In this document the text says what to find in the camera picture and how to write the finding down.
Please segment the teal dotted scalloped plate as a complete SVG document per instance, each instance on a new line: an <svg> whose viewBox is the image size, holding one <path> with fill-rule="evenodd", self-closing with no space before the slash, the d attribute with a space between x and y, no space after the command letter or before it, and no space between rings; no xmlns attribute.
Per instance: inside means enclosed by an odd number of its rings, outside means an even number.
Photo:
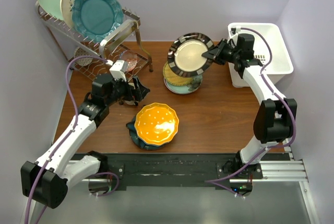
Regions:
<svg viewBox="0 0 334 224"><path fill-rule="evenodd" d="M169 144L178 134L177 128L152 128L136 131L139 147L160 148Z"/></svg>

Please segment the black rimmed cream plate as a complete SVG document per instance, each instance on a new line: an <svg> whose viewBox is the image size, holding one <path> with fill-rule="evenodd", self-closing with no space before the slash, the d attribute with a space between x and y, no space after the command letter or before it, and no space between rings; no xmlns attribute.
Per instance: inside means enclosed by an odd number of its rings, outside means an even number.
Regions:
<svg viewBox="0 0 334 224"><path fill-rule="evenodd" d="M171 71L180 77L195 77L203 74L213 63L202 56L212 50L214 42L205 34L192 32L180 36L168 51L167 63Z"/></svg>

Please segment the orange dotted scalloped plate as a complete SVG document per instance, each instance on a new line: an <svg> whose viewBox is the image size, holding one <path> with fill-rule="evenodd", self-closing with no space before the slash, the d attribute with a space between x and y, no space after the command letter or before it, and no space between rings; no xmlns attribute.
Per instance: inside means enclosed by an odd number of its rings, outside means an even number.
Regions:
<svg viewBox="0 0 334 224"><path fill-rule="evenodd" d="M137 114L135 129L177 128L180 120L176 111L164 103L152 103L144 106Z"/></svg>

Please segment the white plastic bin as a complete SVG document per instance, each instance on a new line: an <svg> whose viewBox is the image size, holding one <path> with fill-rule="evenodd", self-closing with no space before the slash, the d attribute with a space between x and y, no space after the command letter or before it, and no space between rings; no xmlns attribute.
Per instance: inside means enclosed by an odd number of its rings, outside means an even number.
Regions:
<svg viewBox="0 0 334 224"><path fill-rule="evenodd" d="M276 84L284 76L293 73L294 67L279 27L273 23L233 22L228 25L229 38L236 43L231 27L241 26L240 33L255 37L254 58L267 65L265 74Z"/></svg>

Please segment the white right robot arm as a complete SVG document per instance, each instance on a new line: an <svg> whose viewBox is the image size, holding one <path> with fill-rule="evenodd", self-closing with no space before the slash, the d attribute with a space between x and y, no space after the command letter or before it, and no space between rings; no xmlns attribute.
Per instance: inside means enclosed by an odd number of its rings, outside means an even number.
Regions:
<svg viewBox="0 0 334 224"><path fill-rule="evenodd" d="M230 175L243 179L251 172L251 166L258 164L271 148L286 139L295 140L296 110L294 99L286 98L264 73L265 67L254 57L255 37L241 33L237 36L236 45L221 40L203 57L217 64L231 63L239 76L248 83L259 102L259 109L253 123L254 136L249 143L237 152L233 161L225 166Z"/></svg>

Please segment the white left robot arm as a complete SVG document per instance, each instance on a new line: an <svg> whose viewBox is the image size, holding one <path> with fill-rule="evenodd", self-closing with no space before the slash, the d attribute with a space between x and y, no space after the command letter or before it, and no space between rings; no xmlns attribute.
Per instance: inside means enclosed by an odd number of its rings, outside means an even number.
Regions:
<svg viewBox="0 0 334 224"><path fill-rule="evenodd" d="M81 144L100 126L109 114L109 107L121 100L140 102L150 92L137 76L133 83L115 79L110 74L99 75L92 82L91 91L84 98L75 116L59 139L35 162L21 167L22 192L51 209L58 207L69 189L81 180L108 173L108 159L96 151L87 153L74 165L70 159Z"/></svg>

